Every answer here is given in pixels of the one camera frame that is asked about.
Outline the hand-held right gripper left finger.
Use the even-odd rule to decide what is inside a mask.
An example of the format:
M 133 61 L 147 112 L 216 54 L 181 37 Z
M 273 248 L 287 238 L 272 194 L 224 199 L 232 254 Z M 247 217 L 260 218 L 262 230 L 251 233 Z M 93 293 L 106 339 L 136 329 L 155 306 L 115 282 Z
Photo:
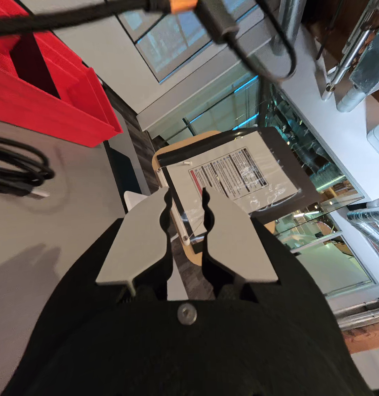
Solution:
M 173 272 L 168 232 L 171 208 L 172 193 L 162 187 L 128 211 L 96 278 L 97 285 L 123 285 L 132 297 L 147 286 L 157 298 L 167 299 L 167 282 Z

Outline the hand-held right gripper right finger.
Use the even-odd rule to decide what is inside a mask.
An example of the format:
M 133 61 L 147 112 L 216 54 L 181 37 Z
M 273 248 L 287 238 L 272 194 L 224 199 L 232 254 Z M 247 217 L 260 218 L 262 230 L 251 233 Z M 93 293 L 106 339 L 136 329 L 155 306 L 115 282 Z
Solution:
M 240 206 L 204 187 L 202 208 L 202 273 L 216 299 L 245 297 L 250 285 L 279 282 L 250 216 Z

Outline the black cable silver plug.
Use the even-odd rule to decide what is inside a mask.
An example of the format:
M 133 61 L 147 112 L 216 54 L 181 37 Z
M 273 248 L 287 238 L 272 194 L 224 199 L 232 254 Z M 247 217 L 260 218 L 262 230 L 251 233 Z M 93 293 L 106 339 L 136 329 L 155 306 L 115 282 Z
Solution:
M 49 159 L 33 146 L 0 137 L 0 194 L 43 199 L 48 193 L 39 188 L 55 177 Z

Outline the red plastic bin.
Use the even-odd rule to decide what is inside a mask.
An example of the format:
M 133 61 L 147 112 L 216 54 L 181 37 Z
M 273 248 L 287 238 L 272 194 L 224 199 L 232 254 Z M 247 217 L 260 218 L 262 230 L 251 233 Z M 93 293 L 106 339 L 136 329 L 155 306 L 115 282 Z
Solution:
M 0 37 L 0 121 L 87 147 L 123 133 L 94 70 L 52 32 Z

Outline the silver usb hub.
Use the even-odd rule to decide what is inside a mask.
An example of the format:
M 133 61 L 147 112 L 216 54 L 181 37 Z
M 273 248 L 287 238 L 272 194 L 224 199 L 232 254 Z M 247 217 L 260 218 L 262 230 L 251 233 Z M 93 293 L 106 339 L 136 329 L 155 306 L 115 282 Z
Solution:
M 239 26 L 221 0 L 199 0 L 194 13 L 217 45 L 235 41 Z

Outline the white stand base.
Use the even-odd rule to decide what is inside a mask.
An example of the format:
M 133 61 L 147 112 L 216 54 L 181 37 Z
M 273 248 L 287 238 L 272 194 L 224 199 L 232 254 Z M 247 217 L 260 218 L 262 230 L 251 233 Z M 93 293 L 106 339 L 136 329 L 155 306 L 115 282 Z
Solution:
M 148 196 L 132 191 L 125 191 L 123 194 L 123 206 L 125 214 L 132 210 L 136 205 L 145 200 Z

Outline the wooden board with instruction sheet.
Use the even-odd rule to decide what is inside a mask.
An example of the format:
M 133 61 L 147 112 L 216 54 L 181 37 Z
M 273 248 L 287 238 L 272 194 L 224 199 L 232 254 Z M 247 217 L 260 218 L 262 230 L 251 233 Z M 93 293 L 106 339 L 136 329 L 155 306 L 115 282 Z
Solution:
M 202 190 L 212 188 L 267 225 L 318 203 L 310 176 L 274 127 L 209 131 L 159 149 L 152 168 L 169 187 L 171 215 L 187 259 L 200 266 Z

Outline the dark blue table mat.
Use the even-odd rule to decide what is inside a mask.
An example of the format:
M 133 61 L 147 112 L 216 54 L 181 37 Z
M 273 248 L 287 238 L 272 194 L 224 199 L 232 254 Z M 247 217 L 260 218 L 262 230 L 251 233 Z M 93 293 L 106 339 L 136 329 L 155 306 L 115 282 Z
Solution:
M 121 199 L 126 191 L 142 194 L 132 162 L 129 157 L 113 149 L 108 141 L 103 142 L 114 180 Z

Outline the silver ceiling pipe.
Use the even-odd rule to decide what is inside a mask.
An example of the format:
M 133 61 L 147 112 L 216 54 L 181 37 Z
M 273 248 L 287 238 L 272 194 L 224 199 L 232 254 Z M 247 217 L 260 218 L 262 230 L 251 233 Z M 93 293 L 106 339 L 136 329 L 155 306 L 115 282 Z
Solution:
M 361 29 L 358 37 L 352 41 L 342 57 L 340 63 L 336 66 L 330 82 L 326 85 L 321 99 L 327 101 L 335 90 L 336 85 L 342 80 L 346 72 L 350 69 L 355 57 L 359 54 L 360 49 L 364 46 L 366 40 L 375 31 L 370 25 Z

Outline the silver flexible duct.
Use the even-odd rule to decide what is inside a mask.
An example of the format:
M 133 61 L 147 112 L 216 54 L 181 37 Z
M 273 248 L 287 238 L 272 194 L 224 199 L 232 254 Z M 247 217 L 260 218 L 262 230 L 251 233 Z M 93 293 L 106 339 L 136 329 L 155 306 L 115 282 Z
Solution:
M 364 209 L 349 211 L 346 219 L 379 250 L 379 199 L 368 202 Z

